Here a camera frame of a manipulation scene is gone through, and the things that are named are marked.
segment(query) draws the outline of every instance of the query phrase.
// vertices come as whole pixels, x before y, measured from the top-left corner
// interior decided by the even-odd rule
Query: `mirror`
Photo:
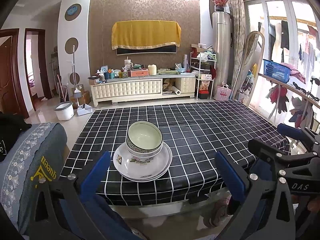
[[[260,71],[265,39],[261,32],[251,32],[244,43],[241,65],[230,99],[249,106]]]

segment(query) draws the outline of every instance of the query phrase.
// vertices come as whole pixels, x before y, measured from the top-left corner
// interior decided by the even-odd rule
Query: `blue gripper pad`
[[[285,125],[284,123],[281,123],[277,126],[277,132],[295,140],[303,141],[304,138],[304,134],[301,129]]]
[[[79,197],[82,203],[89,201],[96,193],[100,181],[103,179],[103,176],[105,176],[106,170],[108,170],[110,159],[110,152],[105,151],[80,185],[81,193]]]
[[[247,173],[241,166],[233,163],[231,157],[224,156],[220,151],[215,155],[215,163],[217,165],[218,172],[230,190],[233,199],[243,203],[246,199],[246,192],[249,189]]]

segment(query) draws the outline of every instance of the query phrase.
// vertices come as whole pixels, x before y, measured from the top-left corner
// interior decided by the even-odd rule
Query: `patterned wallpaper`
[[[181,45],[176,54],[150,53],[117,56],[111,49],[111,30],[115,22],[130,20],[176,21],[181,27]],[[129,56],[134,64],[157,68],[174,67],[190,54],[190,45],[200,42],[199,0],[91,0],[88,21],[90,72],[101,66],[121,69]]]

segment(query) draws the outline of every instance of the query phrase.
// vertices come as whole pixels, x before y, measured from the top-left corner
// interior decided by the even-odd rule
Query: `flower vase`
[[[218,6],[218,5],[216,5],[216,11],[217,11],[217,12],[224,12],[224,6]]]

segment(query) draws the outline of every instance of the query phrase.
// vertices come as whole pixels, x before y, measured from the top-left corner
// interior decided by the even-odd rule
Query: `floral bowl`
[[[151,157],[162,149],[162,133],[150,122],[134,122],[128,129],[126,144],[131,154]]]

